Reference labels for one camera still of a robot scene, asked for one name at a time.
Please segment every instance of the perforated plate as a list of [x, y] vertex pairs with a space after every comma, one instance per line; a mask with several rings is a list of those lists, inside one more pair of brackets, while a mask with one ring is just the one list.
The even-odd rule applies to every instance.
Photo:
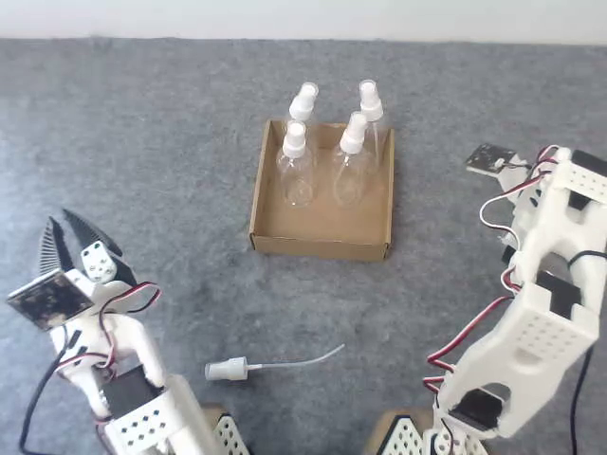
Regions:
[[[431, 451], [430, 444], [434, 442], [434, 452]], [[451, 436], [444, 428], [436, 434], [436, 431], [428, 431], [425, 435], [426, 451], [424, 455], [449, 455], [451, 447]], [[470, 436], [467, 436], [464, 443], [458, 439], [453, 441], [453, 455], [487, 455], [487, 450], [481, 442]]]
[[183, 428], [183, 418], [175, 406], [171, 391], [109, 423], [106, 431], [112, 431], [126, 453], [140, 453], [155, 446]]
[[219, 419], [214, 433], [220, 446], [224, 449], [225, 455], [248, 455], [247, 446], [240, 437], [238, 427], [229, 415], [224, 415]]
[[575, 330], [567, 319], [554, 316], [552, 313], [535, 313], [527, 311], [517, 328], [517, 346], [538, 359], [559, 360], [572, 353], [582, 352], [589, 344], [587, 336]]
[[607, 204], [607, 178], [571, 162], [563, 164], [557, 167], [555, 183]]
[[422, 455], [423, 441], [409, 417], [400, 417], [381, 455]]

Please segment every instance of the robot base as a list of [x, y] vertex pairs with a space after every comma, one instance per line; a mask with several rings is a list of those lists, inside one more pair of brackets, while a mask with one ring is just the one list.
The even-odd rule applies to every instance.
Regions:
[[[448, 455], [451, 437], [432, 429], [432, 409], [394, 409], [383, 413], [363, 455]], [[496, 455], [480, 441], [467, 437], [453, 442], [452, 455]]]
[[105, 427], [118, 455], [248, 455], [234, 420], [220, 406], [200, 407], [188, 382], [167, 378], [164, 393]]

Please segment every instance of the cardboard tray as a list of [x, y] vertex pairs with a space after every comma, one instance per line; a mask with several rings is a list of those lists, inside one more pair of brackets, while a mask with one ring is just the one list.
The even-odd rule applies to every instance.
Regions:
[[283, 200], [276, 154], [284, 138], [280, 120], [269, 120], [264, 132], [248, 230], [253, 249], [262, 253], [318, 256], [327, 259], [382, 261], [392, 240], [394, 130], [386, 139], [381, 168], [353, 209], [340, 208], [331, 193], [329, 159], [345, 124], [318, 127], [319, 159], [316, 193], [304, 208]]

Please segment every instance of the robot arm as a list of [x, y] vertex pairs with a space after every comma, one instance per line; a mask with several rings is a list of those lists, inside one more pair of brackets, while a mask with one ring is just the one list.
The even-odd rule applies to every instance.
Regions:
[[[155, 301], [157, 286], [137, 284], [112, 239], [64, 212], [83, 248], [85, 275], [74, 268], [63, 231], [51, 218], [40, 248], [41, 276], [11, 293], [9, 304], [49, 331], [56, 351], [63, 353], [53, 363], [55, 372], [84, 392], [112, 452], [248, 455], [231, 417], [224, 410], [201, 409], [188, 382], [166, 373], [143, 325], [123, 314]], [[156, 292], [141, 307], [138, 291], [149, 286]], [[139, 365], [124, 372], [123, 361], [134, 356]]]
[[[447, 372], [435, 425], [446, 423], [478, 439], [513, 435], [598, 339], [607, 262], [579, 257], [563, 274], [550, 261], [569, 263], [581, 251], [604, 251], [607, 163], [564, 148], [555, 158], [552, 173], [513, 201], [512, 228], [522, 245], [508, 269], [520, 292], [495, 328]], [[509, 180], [506, 185], [522, 182]]]

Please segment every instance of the spray pump cap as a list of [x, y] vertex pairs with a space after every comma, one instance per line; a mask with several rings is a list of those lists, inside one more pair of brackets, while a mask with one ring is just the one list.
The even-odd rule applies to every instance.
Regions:
[[359, 85], [360, 111], [367, 117], [367, 121], [377, 121], [383, 117], [383, 107], [377, 92], [375, 81], [367, 79]]
[[312, 115], [314, 101], [319, 94], [319, 87], [313, 82], [304, 82], [300, 93], [293, 99], [288, 108], [289, 115], [298, 121], [307, 121]]
[[247, 358], [235, 357], [223, 362], [208, 363], [205, 366], [205, 377], [208, 381], [216, 381], [218, 379], [244, 381], [248, 377]]
[[362, 150], [367, 119], [361, 112], [353, 112], [348, 126], [341, 136], [340, 148], [349, 155], [356, 155]]
[[289, 158], [299, 158], [305, 153], [305, 125], [291, 120], [286, 126], [283, 152]]

